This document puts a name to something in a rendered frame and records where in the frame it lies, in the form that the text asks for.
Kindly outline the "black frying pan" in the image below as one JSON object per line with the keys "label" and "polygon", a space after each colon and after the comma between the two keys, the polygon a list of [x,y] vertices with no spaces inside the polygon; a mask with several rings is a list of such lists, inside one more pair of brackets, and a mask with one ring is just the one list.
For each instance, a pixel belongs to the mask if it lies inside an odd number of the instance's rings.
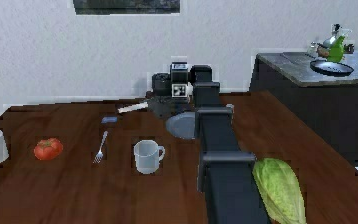
{"label": "black frying pan", "polygon": [[329,62],[326,60],[314,60],[310,62],[310,68],[317,73],[334,76],[345,77],[349,76],[354,69],[343,63]]}

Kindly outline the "white mug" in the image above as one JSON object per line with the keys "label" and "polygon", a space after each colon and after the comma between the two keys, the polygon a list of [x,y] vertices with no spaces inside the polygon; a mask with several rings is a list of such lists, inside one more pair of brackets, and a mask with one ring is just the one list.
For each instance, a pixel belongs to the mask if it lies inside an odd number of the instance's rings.
{"label": "white mug", "polygon": [[164,159],[165,148],[153,140],[141,140],[134,146],[136,169],[142,174],[152,174]]}

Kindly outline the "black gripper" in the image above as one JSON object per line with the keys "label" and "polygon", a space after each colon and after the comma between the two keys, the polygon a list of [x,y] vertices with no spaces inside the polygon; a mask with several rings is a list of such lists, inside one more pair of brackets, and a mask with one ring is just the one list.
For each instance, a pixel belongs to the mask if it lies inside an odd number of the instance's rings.
{"label": "black gripper", "polygon": [[168,119],[183,112],[191,111],[188,85],[172,83],[169,73],[156,73],[152,76],[152,92],[147,93],[147,101],[118,108],[119,114],[148,108],[159,119]]}

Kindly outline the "clear glass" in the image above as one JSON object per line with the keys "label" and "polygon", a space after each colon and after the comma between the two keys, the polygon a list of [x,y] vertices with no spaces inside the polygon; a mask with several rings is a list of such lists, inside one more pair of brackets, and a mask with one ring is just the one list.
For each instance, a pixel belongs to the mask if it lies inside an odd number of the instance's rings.
{"label": "clear glass", "polygon": [[316,58],[318,56],[318,53],[317,53],[317,48],[318,48],[318,44],[316,42],[311,42],[310,43],[310,46],[307,50],[307,53],[311,56],[311,57],[314,57]]}

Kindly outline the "silver kettle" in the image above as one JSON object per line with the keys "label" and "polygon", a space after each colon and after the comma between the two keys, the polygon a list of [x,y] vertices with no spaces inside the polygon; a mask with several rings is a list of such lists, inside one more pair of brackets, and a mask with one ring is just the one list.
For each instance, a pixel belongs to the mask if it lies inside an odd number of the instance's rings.
{"label": "silver kettle", "polygon": [[351,32],[351,29],[343,28],[340,24],[333,24],[331,28],[331,36],[322,43],[322,46],[329,49],[340,36],[347,37]]}

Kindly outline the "silver fork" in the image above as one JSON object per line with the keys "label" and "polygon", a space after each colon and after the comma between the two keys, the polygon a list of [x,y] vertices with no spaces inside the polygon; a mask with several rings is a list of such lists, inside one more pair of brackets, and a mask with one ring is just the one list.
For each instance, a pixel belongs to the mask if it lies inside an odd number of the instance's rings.
{"label": "silver fork", "polygon": [[108,136],[108,132],[105,131],[102,135],[102,139],[101,139],[101,144],[100,144],[100,147],[99,147],[99,150],[98,152],[96,153],[95,157],[94,157],[94,160],[93,160],[93,163],[94,164],[98,164],[102,161],[102,158],[104,156],[103,154],[103,147],[105,145],[105,141],[107,139],[107,136]]}

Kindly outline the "green lettuce head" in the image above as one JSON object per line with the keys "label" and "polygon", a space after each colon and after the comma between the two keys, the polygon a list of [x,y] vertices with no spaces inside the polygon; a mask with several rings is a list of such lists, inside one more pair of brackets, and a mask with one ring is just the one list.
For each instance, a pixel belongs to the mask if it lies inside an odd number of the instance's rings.
{"label": "green lettuce head", "polygon": [[258,160],[252,174],[271,219],[279,224],[307,224],[298,178],[285,161]]}

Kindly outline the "green spray bottle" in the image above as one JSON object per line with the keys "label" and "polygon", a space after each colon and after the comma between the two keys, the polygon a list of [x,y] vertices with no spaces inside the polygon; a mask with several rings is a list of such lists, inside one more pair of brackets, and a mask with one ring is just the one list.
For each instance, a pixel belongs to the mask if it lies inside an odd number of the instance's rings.
{"label": "green spray bottle", "polygon": [[327,60],[329,62],[335,62],[338,63],[342,60],[344,55],[344,47],[343,47],[343,41],[345,37],[340,36],[337,38],[337,40],[332,44],[329,55],[327,57]]}

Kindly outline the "red tomato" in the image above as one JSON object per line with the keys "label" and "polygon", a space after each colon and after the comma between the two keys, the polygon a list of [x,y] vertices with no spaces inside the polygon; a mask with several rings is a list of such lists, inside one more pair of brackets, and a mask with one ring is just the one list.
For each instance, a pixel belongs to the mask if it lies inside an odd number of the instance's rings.
{"label": "red tomato", "polygon": [[63,145],[57,138],[40,140],[35,146],[33,152],[39,160],[52,160],[63,151]]}

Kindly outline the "grey round plate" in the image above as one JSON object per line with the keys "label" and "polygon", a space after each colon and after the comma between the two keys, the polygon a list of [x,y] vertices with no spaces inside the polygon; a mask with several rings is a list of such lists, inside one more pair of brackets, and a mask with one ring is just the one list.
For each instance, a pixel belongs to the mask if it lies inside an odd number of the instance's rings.
{"label": "grey round plate", "polygon": [[195,138],[195,113],[183,112],[166,121],[167,131],[176,138],[192,140]]}

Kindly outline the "dark cabinet with grey top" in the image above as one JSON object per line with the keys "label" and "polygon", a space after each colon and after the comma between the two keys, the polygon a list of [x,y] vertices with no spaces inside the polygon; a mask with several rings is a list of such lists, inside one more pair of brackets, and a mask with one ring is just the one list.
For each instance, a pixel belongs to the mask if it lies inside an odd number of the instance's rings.
{"label": "dark cabinet with grey top", "polygon": [[302,52],[256,55],[249,90],[267,90],[331,145],[358,165],[358,67],[347,77],[319,74]]}

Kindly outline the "dark framed wall picture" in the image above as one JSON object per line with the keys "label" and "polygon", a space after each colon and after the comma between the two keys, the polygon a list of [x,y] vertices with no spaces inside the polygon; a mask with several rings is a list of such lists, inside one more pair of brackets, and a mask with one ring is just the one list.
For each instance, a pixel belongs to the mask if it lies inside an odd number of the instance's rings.
{"label": "dark framed wall picture", "polygon": [[176,14],[181,0],[71,0],[77,15]]}

